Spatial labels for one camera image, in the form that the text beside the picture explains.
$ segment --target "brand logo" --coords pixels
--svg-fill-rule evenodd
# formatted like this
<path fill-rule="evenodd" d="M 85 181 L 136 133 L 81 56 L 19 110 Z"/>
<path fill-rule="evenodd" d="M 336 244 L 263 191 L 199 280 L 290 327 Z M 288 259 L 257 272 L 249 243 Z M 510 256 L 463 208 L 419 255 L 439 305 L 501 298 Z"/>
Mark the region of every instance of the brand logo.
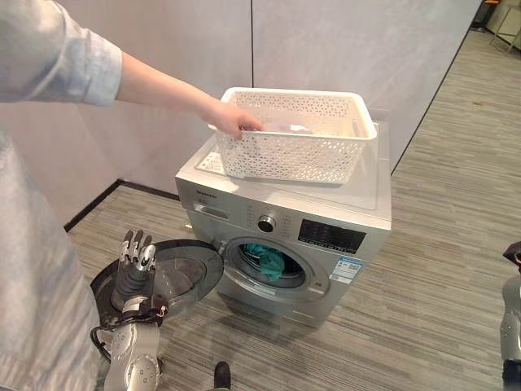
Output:
<path fill-rule="evenodd" d="M 213 194 L 208 194 L 208 193 L 205 193 L 204 191 L 199 191 L 199 190 L 196 190 L 195 191 L 197 194 L 200 194 L 202 196 L 207 196 L 207 197 L 210 197 L 210 198 L 217 198 L 216 195 L 213 195 Z"/>

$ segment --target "person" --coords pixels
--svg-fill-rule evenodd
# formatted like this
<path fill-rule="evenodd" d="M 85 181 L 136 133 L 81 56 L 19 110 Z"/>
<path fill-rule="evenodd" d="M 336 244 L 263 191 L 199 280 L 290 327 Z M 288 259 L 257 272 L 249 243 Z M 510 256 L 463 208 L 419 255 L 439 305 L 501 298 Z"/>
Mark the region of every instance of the person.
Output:
<path fill-rule="evenodd" d="M 191 112 L 219 130 L 263 130 L 248 112 L 168 76 L 82 29 L 50 0 L 0 2 L 0 102 L 114 100 Z M 0 389 L 95 387 L 99 324 L 66 233 L 0 130 Z"/>

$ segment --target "control knob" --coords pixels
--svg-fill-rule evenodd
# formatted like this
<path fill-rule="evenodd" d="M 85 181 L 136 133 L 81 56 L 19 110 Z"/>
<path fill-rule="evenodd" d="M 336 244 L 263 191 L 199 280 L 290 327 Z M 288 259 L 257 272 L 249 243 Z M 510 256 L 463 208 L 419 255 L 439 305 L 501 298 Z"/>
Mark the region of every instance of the control knob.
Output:
<path fill-rule="evenodd" d="M 257 223 L 259 229 L 263 232 L 273 232 L 276 226 L 275 219 L 270 216 L 260 216 L 259 222 Z"/>

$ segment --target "white plastic basket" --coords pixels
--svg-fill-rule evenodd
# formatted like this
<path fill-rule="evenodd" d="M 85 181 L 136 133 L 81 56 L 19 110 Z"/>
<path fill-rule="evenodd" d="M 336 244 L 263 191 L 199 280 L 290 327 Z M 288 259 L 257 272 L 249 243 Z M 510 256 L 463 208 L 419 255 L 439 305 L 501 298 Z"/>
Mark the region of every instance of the white plastic basket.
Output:
<path fill-rule="evenodd" d="M 225 173 L 236 178 L 345 183 L 366 143 L 376 138 L 358 94 L 230 88 L 222 101 L 264 123 L 302 125 L 313 132 L 243 132 L 238 141 L 217 131 Z"/>

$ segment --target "light gray shirt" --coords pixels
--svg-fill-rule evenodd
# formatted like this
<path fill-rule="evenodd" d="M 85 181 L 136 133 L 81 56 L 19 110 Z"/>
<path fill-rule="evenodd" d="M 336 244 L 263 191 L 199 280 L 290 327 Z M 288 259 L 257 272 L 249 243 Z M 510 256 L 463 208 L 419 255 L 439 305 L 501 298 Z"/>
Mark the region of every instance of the light gray shirt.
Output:
<path fill-rule="evenodd" d="M 107 105 L 121 52 L 48 0 L 0 0 L 0 102 Z M 0 389 L 94 388 L 94 297 L 0 118 Z"/>

